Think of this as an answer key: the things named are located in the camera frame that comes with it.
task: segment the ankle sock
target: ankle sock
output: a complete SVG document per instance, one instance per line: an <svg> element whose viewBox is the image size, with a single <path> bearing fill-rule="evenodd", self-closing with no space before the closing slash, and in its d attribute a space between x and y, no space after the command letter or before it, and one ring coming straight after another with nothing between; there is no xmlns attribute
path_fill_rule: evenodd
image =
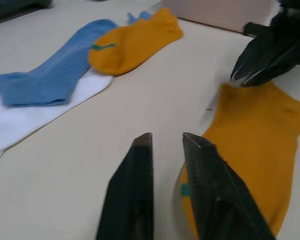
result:
<svg viewBox="0 0 300 240"><path fill-rule="evenodd" d="M100 37L89 51L89 63L101 73L120 75L136 68L182 35L177 18L168 8L162 8L149 20L140 19Z"/></svg>
<svg viewBox="0 0 300 240"><path fill-rule="evenodd" d="M52 57L30 72L0 75L0 96L10 107L67 104L80 77L88 70L88 51L100 36L116 28L107 19L79 29Z"/></svg>
<svg viewBox="0 0 300 240"><path fill-rule="evenodd" d="M245 182L274 235L288 210L299 135L300 102L272 82L254 88L221 86L213 123L202 135ZM185 166L181 181L186 188ZM182 208L198 236L186 195Z"/></svg>

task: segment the sock cuff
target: sock cuff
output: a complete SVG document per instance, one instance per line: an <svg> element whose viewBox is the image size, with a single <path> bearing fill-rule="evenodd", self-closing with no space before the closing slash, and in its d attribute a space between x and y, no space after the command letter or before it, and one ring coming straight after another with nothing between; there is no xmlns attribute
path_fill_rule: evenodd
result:
<svg viewBox="0 0 300 240"><path fill-rule="evenodd" d="M300 135L300 101L287 95L272 82L251 88L221 85L218 106L211 127L216 127L220 121L230 119L224 118L225 114L237 116L238 125L240 121L249 118L256 118L255 121L262 120L265 123L277 121L278 125L288 127L287 130L296 137Z"/></svg>
<svg viewBox="0 0 300 240"><path fill-rule="evenodd" d="M178 19L171 14L167 7L158 10L157 13L152 15L148 22L156 25L157 28L164 31L179 33L179 38L183 36L183 31L178 25Z"/></svg>

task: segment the blue sock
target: blue sock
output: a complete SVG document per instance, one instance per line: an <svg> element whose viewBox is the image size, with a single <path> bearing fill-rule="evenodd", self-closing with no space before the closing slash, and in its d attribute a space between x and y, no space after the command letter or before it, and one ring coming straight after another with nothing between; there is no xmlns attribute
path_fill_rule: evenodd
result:
<svg viewBox="0 0 300 240"><path fill-rule="evenodd" d="M79 29L53 56L30 72L0 74L0 96L10 107L67 104L80 77L90 67L88 51L117 25L101 19Z"/></svg>
<svg viewBox="0 0 300 240"><path fill-rule="evenodd" d="M140 19L149 20L152 17L152 14L147 11L142 11L138 18L135 18L130 12L128 12L128 23L129 25L134 24Z"/></svg>

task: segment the table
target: table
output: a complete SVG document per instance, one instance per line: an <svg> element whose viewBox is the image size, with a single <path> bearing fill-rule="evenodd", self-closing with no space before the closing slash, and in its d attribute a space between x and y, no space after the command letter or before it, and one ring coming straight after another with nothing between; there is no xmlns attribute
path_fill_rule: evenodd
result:
<svg viewBox="0 0 300 240"><path fill-rule="evenodd" d="M56 0L51 9L0 24L0 73L30 71L88 22L127 24L155 0ZM185 20L184 37L104 92L11 147L0 158L0 240L93 240L108 180L133 139L153 133L154 239L184 239L172 195L184 162L182 133L201 135L218 86L250 38ZM300 100L300 67L276 83ZM279 240L300 239L300 140Z"/></svg>

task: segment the green stripe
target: green stripe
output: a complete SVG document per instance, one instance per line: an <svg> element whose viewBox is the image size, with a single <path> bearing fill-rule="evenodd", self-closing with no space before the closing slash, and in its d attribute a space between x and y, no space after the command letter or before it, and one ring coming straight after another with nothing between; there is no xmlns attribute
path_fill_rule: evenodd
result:
<svg viewBox="0 0 300 240"><path fill-rule="evenodd" d="M92 45L92 49L95 49L97 51L100 51L100 50L103 50L103 49L107 49L107 48L111 48L111 47L115 47L116 45L114 43L110 43L108 45L105 45L105 46L98 46L96 44L93 44Z"/></svg>
<svg viewBox="0 0 300 240"><path fill-rule="evenodd" d="M181 186L181 195L182 197L190 197L190 191L188 184L184 183Z"/></svg>

